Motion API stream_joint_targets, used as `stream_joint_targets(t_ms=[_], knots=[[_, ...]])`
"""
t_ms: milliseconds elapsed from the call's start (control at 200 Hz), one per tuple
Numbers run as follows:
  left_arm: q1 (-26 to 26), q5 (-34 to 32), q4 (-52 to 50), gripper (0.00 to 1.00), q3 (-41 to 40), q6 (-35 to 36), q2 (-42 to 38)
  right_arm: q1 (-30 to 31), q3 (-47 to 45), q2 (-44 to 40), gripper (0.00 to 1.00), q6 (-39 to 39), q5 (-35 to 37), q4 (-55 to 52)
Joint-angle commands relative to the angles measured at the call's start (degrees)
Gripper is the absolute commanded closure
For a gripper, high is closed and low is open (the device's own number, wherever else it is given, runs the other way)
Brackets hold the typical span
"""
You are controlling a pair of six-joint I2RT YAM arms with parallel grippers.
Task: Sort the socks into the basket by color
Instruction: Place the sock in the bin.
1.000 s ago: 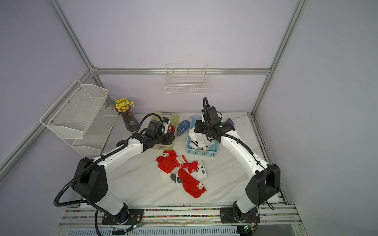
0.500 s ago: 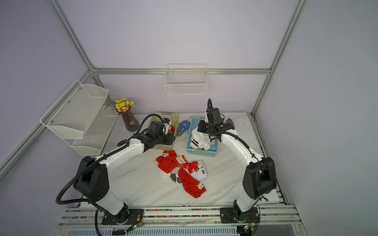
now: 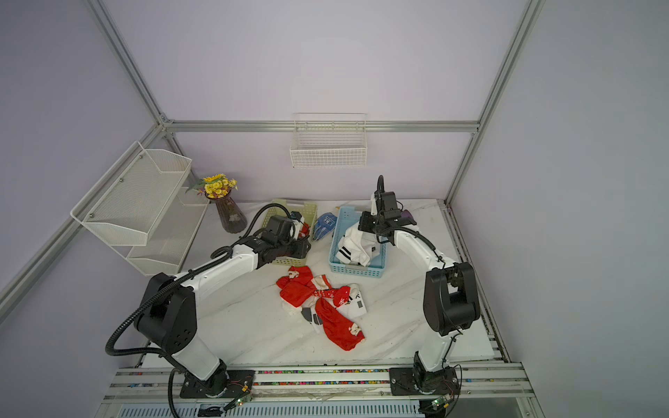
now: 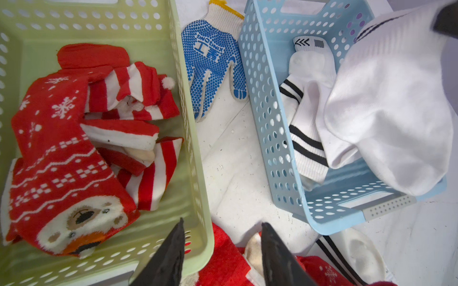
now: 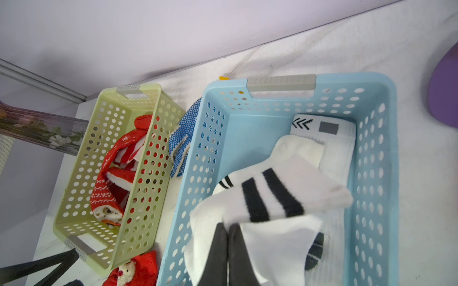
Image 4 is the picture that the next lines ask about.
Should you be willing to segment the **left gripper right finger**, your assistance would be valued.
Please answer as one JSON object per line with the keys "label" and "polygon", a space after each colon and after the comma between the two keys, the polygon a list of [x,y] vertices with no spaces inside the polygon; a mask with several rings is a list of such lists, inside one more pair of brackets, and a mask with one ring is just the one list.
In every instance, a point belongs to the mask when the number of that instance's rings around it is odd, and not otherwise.
{"label": "left gripper right finger", "polygon": [[262,266],[267,286],[316,286],[274,228],[262,223]]}

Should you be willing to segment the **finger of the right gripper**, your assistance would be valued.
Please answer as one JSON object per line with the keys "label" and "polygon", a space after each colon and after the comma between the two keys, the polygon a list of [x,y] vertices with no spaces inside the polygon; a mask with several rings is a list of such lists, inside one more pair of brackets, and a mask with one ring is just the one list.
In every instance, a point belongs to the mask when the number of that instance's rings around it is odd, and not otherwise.
{"label": "finger of the right gripper", "polygon": [[433,31],[451,38],[458,38],[458,2],[444,6],[437,14]]}

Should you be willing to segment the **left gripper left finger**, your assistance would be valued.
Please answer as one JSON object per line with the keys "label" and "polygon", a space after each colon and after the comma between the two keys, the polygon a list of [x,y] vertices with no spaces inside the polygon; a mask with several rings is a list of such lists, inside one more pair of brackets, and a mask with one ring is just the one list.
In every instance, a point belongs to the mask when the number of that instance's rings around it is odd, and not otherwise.
{"label": "left gripper left finger", "polygon": [[180,285],[185,256],[184,247],[184,220],[181,218],[130,286]]}

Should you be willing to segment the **white sock black stripes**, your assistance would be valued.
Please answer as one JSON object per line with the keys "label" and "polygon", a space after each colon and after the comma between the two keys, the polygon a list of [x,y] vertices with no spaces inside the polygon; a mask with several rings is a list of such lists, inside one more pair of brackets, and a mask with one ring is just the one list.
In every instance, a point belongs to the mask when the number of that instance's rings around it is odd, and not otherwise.
{"label": "white sock black stripes", "polygon": [[446,1],[380,15],[356,37],[324,106],[324,122],[402,193],[429,192],[448,171],[452,112],[442,86]]}

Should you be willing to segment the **red bear snowflake sock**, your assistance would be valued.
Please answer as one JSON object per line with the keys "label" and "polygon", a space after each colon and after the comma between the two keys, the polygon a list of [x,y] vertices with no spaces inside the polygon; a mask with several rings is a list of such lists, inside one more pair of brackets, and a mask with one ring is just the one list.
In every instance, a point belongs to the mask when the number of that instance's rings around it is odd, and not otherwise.
{"label": "red bear snowflake sock", "polygon": [[139,211],[81,128],[86,76],[35,81],[12,120],[21,157],[2,196],[4,245],[26,241],[50,255],[87,257]]}

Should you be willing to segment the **white sock black bands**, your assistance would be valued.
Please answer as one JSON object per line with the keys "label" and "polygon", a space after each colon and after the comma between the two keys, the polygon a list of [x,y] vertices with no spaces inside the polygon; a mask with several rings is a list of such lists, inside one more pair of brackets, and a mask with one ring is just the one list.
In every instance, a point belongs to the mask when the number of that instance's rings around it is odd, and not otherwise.
{"label": "white sock black bands", "polygon": [[289,61],[289,76],[280,84],[287,122],[291,123],[301,103],[315,104],[313,93],[331,88],[336,79],[332,53],[297,51]]}

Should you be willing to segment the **red white striped santa sock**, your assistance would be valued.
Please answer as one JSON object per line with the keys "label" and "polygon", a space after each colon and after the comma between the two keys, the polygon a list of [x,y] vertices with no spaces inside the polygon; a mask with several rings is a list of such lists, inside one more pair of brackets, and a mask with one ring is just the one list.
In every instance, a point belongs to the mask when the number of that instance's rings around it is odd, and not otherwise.
{"label": "red white striped santa sock", "polygon": [[117,67],[105,79],[89,84],[85,118],[150,121],[177,117],[174,87],[172,77],[142,62]]}

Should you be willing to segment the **white sock red trim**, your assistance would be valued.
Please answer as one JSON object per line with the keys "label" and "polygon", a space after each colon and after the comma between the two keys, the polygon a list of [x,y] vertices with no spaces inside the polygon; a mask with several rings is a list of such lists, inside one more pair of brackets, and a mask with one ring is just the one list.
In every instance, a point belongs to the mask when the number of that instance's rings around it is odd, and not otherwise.
{"label": "white sock red trim", "polygon": [[317,81],[304,85],[304,96],[289,124],[298,172],[322,184],[329,169],[340,169],[361,159],[355,145],[334,136],[324,124],[330,88]]}

